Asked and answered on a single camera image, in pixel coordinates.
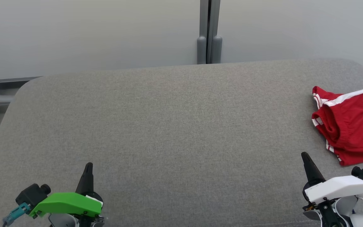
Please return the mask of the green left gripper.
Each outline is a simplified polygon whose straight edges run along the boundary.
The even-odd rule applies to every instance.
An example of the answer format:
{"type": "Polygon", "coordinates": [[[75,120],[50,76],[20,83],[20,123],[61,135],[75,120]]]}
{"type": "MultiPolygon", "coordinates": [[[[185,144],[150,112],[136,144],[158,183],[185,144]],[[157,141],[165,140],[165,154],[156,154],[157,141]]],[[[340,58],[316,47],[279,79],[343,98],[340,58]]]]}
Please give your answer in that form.
{"type": "Polygon", "coordinates": [[[101,214],[103,202],[86,196],[92,192],[94,192],[93,164],[88,162],[75,192],[53,193],[36,205],[29,216],[43,217],[45,214],[51,213],[95,217],[101,214]]]}

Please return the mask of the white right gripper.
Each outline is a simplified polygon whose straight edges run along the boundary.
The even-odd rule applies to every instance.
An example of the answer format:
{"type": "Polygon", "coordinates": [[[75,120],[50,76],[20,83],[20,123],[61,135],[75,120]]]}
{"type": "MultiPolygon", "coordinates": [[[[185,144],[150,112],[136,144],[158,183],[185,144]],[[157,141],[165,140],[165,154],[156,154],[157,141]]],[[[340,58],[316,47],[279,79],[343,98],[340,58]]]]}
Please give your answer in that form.
{"type": "Polygon", "coordinates": [[[311,204],[318,205],[326,200],[334,200],[347,196],[363,197],[363,180],[355,176],[341,176],[325,180],[314,161],[307,152],[302,152],[307,183],[304,190],[305,198],[311,204]]]}

